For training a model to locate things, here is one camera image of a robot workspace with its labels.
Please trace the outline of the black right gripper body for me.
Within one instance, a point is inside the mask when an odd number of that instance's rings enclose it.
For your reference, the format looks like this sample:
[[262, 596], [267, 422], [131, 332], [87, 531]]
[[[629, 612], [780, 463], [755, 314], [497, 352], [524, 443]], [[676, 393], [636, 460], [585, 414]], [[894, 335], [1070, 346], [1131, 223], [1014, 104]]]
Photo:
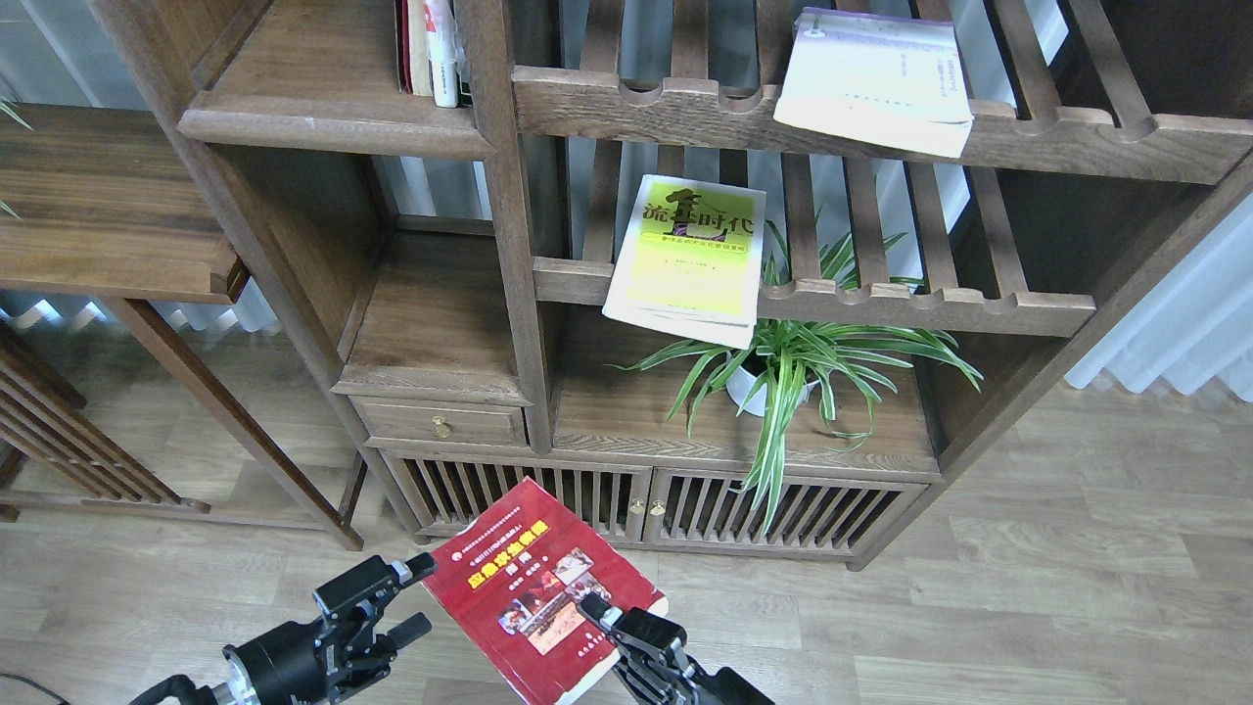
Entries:
[[618, 642], [621, 660], [613, 666], [626, 691], [638, 704], [771, 704], [730, 667], [708, 674], [685, 656], [680, 642], [667, 647]]

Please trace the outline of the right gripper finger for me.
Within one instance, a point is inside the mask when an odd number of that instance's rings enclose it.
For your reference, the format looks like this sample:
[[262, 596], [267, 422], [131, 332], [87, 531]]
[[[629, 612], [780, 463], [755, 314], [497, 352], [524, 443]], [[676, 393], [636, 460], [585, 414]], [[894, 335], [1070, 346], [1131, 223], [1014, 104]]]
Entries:
[[623, 659], [642, 667], [688, 667], [685, 629], [639, 607], [626, 611], [590, 592], [578, 605], [579, 612], [601, 629], [621, 651]]

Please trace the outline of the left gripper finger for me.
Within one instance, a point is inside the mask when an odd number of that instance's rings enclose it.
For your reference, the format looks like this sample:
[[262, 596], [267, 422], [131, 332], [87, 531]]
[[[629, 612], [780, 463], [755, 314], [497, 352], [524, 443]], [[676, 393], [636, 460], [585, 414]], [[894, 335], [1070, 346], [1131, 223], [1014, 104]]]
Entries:
[[434, 575], [439, 566], [434, 553], [417, 553], [407, 561], [385, 562], [380, 556], [365, 558], [361, 563], [315, 589], [313, 599], [330, 625], [348, 619], [362, 601], [371, 601], [381, 612], [398, 590]]
[[390, 629], [388, 634], [377, 637], [378, 650], [381, 652], [398, 652], [402, 647], [415, 642], [416, 639], [426, 636], [432, 629], [434, 624], [425, 614], [415, 614]]

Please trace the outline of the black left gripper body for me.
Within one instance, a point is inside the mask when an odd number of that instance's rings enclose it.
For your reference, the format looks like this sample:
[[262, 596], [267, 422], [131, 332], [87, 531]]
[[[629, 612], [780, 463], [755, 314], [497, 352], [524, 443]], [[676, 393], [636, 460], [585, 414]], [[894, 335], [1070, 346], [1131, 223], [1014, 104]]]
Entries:
[[222, 704], [340, 704], [387, 677], [393, 639], [375, 634], [377, 616], [355, 609], [340, 619], [284, 622], [246, 645], [223, 647], [231, 674]]

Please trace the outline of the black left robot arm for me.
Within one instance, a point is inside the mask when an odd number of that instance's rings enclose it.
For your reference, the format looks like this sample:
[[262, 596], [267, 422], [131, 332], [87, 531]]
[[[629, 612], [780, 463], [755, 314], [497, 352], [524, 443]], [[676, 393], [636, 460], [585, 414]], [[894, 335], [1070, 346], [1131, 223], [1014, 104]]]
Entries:
[[426, 552], [391, 563], [380, 556], [365, 558], [315, 589], [320, 619], [308, 624], [288, 621], [243, 645], [224, 646], [223, 656], [231, 667], [226, 682], [199, 687], [185, 675], [174, 675], [133, 701], [158, 704], [175, 697], [182, 704], [340, 704], [387, 677], [398, 650], [434, 629], [425, 614], [416, 614], [388, 634], [376, 634], [395, 595], [435, 572], [435, 558]]

